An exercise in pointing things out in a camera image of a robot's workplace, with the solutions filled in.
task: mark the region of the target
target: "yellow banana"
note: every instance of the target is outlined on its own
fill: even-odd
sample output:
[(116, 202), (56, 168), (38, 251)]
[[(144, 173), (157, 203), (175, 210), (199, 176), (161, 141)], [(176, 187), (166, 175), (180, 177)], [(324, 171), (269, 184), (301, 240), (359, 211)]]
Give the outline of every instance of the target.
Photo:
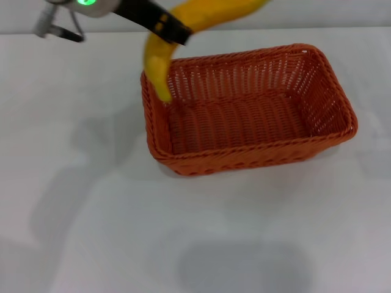
[[(220, 23), (244, 17), (269, 0), (188, 0), (177, 6), (171, 14), (190, 27), (194, 33)], [(163, 102), (171, 101), (167, 74), (177, 44), (169, 44), (151, 34), (144, 49), (144, 71)]]

